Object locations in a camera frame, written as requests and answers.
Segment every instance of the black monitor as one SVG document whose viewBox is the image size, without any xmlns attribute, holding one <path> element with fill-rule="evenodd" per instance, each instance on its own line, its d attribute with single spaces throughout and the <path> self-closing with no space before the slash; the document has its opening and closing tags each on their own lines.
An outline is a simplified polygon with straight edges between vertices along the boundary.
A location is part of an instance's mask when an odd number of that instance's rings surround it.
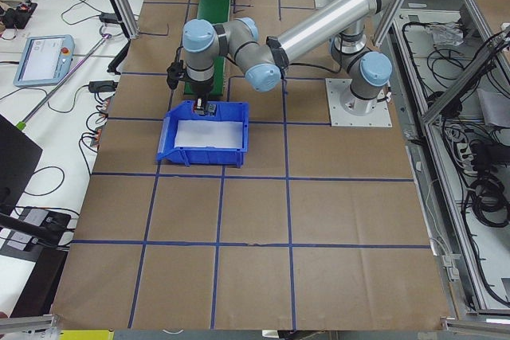
<svg viewBox="0 0 510 340">
<path fill-rule="evenodd" d="M 35 171 L 42 149 L 0 115 L 0 213 L 10 215 Z"/>
</svg>

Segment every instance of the silver arm tube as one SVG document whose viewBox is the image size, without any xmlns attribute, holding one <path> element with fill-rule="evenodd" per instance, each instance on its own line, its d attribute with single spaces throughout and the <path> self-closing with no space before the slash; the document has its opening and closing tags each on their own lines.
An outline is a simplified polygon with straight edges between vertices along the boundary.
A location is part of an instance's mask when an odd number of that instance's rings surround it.
<svg viewBox="0 0 510 340">
<path fill-rule="evenodd" d="M 278 41 L 292 63 L 376 10 L 376 0 L 334 0 L 310 18 L 283 32 Z"/>
</svg>

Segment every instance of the robotic arm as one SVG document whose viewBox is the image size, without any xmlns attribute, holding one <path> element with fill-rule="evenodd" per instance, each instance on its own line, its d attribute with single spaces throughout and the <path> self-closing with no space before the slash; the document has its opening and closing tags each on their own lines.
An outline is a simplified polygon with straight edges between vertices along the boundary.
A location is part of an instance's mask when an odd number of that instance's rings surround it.
<svg viewBox="0 0 510 340">
<path fill-rule="evenodd" d="M 184 63 L 168 69 L 168 84 L 190 82 L 197 96 L 196 112 L 206 112 L 207 97 L 213 87 L 214 58 L 229 56 L 259 92 L 273 89 L 287 67 L 308 51 L 331 41 L 331 56 L 347 70 L 353 81 L 342 97 L 342 105 L 355 115 L 366 115 L 377 102 L 380 88 L 390 78 L 391 63 L 381 53 L 371 52 L 364 33 L 365 17 L 384 9 L 392 0 L 332 0 L 322 10 L 278 37 L 267 37 L 259 45 L 252 19 L 241 18 L 211 25 L 194 19 L 184 25 Z"/>
</svg>

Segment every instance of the yellow object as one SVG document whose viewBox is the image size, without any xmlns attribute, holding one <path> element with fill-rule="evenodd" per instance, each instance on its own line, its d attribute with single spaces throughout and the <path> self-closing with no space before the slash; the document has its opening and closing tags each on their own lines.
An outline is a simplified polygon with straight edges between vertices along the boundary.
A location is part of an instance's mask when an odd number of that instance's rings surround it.
<svg viewBox="0 0 510 340">
<path fill-rule="evenodd" d="M 113 340 L 112 330 L 63 330 L 61 340 Z"/>
</svg>

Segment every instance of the blue bin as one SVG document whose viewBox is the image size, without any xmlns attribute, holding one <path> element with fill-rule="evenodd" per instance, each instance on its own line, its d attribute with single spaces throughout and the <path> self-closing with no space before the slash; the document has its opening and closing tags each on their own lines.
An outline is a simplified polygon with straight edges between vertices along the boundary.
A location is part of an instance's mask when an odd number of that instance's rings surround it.
<svg viewBox="0 0 510 340">
<path fill-rule="evenodd" d="M 193 113 L 193 101 L 183 101 L 165 115 L 163 129 L 159 139 L 156 159 L 168 159 L 175 163 L 207 165 L 236 165 L 241 167 L 248 151 L 247 103 L 210 103 L 216 105 L 215 115 L 197 115 Z M 175 147 L 175 136 L 179 120 L 235 121 L 243 123 L 242 147 L 223 149 L 217 147 Z"/>
</svg>

